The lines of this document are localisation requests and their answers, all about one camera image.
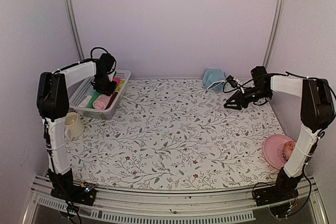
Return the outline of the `white plastic basket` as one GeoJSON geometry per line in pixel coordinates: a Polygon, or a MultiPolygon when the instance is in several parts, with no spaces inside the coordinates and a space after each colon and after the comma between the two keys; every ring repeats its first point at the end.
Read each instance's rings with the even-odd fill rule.
{"type": "Polygon", "coordinates": [[[79,115],[87,118],[110,120],[127,89],[131,72],[117,70],[113,81],[117,87],[112,95],[103,95],[93,89],[93,77],[83,80],[69,99],[69,106],[79,115]]]}

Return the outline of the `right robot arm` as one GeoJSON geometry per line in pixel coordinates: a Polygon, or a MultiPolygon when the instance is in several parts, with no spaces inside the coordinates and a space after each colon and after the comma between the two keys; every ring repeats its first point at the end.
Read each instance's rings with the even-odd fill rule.
{"type": "Polygon", "coordinates": [[[269,100],[273,93],[294,95],[301,99],[301,130],[289,160],[277,176],[271,196],[284,200],[300,182],[305,164],[313,156],[317,142],[326,128],[335,120],[335,92],[326,79],[304,77],[290,72],[268,73],[263,66],[251,70],[253,87],[236,87],[224,103],[227,109],[242,110],[260,99],[269,100]]]}

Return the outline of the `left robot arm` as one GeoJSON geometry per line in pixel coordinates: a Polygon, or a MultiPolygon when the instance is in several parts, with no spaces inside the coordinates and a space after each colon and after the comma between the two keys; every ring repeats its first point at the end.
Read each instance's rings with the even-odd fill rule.
{"type": "Polygon", "coordinates": [[[54,72],[43,72],[39,77],[37,109],[44,125],[44,139],[49,155],[49,178],[53,188],[67,200],[78,195],[65,147],[65,118],[69,110],[68,88],[93,77],[93,89],[99,94],[112,95],[116,83],[111,77],[117,61],[110,53],[100,58],[78,61],[54,72]]]}

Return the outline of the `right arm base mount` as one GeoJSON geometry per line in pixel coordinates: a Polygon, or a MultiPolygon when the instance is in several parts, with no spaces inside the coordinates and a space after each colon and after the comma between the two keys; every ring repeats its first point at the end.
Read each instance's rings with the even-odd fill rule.
{"type": "Polygon", "coordinates": [[[251,195],[257,206],[274,204],[299,196],[296,189],[290,189],[289,191],[278,190],[275,185],[268,185],[266,183],[257,183],[253,187],[251,195]]]}

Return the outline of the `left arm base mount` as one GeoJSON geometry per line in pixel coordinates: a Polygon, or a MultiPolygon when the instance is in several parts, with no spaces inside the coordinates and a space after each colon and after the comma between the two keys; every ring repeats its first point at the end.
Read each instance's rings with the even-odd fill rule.
{"type": "Polygon", "coordinates": [[[69,203],[93,206],[96,199],[97,191],[95,189],[75,185],[72,181],[52,182],[52,186],[51,195],[69,203]]]}

